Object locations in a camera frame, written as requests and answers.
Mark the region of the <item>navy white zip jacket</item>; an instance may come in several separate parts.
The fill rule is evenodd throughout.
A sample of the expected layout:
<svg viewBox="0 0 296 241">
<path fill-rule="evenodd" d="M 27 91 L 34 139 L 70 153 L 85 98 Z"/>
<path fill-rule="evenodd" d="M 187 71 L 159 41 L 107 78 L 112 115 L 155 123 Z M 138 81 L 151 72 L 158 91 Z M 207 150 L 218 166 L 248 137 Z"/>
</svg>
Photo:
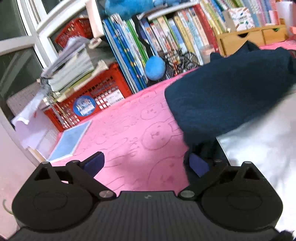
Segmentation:
<svg viewBox="0 0 296 241">
<path fill-rule="evenodd" d="M 184 141 L 201 158 L 251 161 L 283 201 L 279 230 L 295 230 L 295 50 L 251 42 L 165 90 Z"/>
</svg>

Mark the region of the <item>blue notebook on blanket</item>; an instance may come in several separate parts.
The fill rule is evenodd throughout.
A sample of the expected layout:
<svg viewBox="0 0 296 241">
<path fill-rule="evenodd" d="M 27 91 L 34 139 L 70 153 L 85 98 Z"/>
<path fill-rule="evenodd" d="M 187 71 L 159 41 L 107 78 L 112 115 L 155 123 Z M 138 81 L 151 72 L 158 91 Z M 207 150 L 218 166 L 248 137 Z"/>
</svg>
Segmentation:
<svg viewBox="0 0 296 241">
<path fill-rule="evenodd" d="M 73 156 L 81 139 L 89 129 L 92 121 L 81 123 L 75 127 L 69 128 L 62 132 L 52 153 L 48 157 L 48 162 L 56 162 Z"/>
</svg>

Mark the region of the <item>red plastic crate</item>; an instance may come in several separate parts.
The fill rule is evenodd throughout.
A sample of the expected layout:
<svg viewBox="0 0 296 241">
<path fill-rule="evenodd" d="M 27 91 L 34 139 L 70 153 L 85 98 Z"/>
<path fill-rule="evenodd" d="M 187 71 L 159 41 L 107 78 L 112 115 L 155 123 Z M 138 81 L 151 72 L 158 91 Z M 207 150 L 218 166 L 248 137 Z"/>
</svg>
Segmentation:
<svg viewBox="0 0 296 241">
<path fill-rule="evenodd" d="M 56 43 L 65 48 L 71 37 L 85 37 L 93 45 L 100 40 L 108 44 L 105 37 L 93 38 L 88 18 L 76 18 L 71 21 L 58 35 Z M 130 95 L 132 95 L 132 89 L 115 58 L 114 63 L 111 63 L 107 70 L 96 73 L 94 76 L 91 76 L 91 73 L 85 75 L 51 105 L 46 98 L 44 100 L 46 107 L 43 108 L 43 112 L 62 132 Z"/>
</svg>

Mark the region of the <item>stack of papers and books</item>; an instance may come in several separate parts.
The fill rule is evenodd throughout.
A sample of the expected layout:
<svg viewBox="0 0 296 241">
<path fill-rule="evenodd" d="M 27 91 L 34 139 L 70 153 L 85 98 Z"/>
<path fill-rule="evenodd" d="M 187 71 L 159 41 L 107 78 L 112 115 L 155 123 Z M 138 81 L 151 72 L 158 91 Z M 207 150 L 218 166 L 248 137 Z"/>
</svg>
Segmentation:
<svg viewBox="0 0 296 241">
<path fill-rule="evenodd" d="M 21 121 L 27 125 L 44 98 L 51 105 L 82 77 L 107 70 L 114 61 L 111 48 L 104 41 L 93 45 L 85 37 L 71 37 L 59 57 L 41 73 L 38 92 L 11 123 L 15 126 Z"/>
</svg>

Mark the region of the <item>miniature bicycle model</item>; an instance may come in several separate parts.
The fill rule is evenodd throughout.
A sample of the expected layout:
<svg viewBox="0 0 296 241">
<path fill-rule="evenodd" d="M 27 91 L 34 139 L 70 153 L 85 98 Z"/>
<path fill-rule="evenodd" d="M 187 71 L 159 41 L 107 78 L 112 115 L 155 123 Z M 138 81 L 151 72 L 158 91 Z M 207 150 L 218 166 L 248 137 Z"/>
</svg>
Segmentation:
<svg viewBox="0 0 296 241">
<path fill-rule="evenodd" d="M 173 54 L 172 57 L 169 53 L 166 53 L 162 59 L 165 63 L 163 80 L 173 78 L 200 66 L 199 60 L 193 52 L 183 53 L 182 49 L 178 49 L 177 54 Z"/>
</svg>

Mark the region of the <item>blue Doraemon plush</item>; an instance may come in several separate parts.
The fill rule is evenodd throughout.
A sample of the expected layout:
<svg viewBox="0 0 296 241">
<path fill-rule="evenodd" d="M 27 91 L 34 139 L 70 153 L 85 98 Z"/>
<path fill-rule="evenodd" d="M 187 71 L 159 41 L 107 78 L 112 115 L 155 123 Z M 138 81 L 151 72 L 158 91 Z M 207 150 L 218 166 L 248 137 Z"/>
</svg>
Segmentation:
<svg viewBox="0 0 296 241">
<path fill-rule="evenodd" d="M 132 20 L 135 24 L 135 31 L 142 44 L 144 44 L 147 55 L 149 57 L 145 65 L 145 75 L 148 79 L 148 86 L 152 86 L 161 82 L 166 78 L 166 64 L 156 51 L 155 45 L 152 43 L 152 37 L 149 36 L 148 31 L 144 29 L 144 24 L 147 21 L 142 21 L 137 16 L 155 8 L 163 8 L 165 6 L 176 6 L 183 3 L 183 1 L 106 1 L 105 13 L 107 16 L 118 14 L 122 20 Z"/>
</svg>

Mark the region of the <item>wooden drawer organizer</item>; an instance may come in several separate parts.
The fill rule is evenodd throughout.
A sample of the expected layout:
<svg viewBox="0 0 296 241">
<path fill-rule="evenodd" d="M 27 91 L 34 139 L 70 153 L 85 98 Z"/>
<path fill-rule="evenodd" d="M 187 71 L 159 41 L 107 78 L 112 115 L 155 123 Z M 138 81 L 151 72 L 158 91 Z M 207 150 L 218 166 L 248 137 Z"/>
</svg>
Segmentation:
<svg viewBox="0 0 296 241">
<path fill-rule="evenodd" d="M 246 41 L 261 47 L 288 39 L 285 25 L 267 25 L 243 31 L 216 34 L 220 54 L 229 56 L 235 53 Z"/>
</svg>

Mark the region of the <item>row of colourful books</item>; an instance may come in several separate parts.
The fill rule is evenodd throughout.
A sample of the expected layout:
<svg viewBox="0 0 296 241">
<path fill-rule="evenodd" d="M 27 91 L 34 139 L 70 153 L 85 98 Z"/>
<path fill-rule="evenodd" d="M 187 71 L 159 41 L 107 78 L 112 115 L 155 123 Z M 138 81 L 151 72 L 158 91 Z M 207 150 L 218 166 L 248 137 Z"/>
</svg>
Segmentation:
<svg viewBox="0 0 296 241">
<path fill-rule="evenodd" d="M 155 8 L 137 17 L 152 37 L 152 43 L 162 58 L 166 53 L 172 57 L 178 49 L 193 52 L 199 65 L 206 63 L 206 51 L 219 52 L 216 34 L 230 33 L 223 11 L 247 7 L 255 28 L 279 23 L 275 1 L 183 1 L 176 6 Z M 137 93 L 148 87 L 145 65 L 149 59 L 144 44 L 135 31 L 132 20 L 122 20 L 118 14 L 102 20 L 103 30 L 111 45 L 123 75 Z"/>
</svg>

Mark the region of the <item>pocket label printer box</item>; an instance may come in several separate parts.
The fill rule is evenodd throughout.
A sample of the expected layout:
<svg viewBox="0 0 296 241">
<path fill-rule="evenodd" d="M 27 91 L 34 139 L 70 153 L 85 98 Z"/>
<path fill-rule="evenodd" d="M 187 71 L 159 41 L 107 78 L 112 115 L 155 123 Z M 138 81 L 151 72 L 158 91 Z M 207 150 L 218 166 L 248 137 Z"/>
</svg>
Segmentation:
<svg viewBox="0 0 296 241">
<path fill-rule="evenodd" d="M 222 14 L 231 32 L 255 28 L 254 20 L 247 7 L 227 9 Z"/>
</svg>

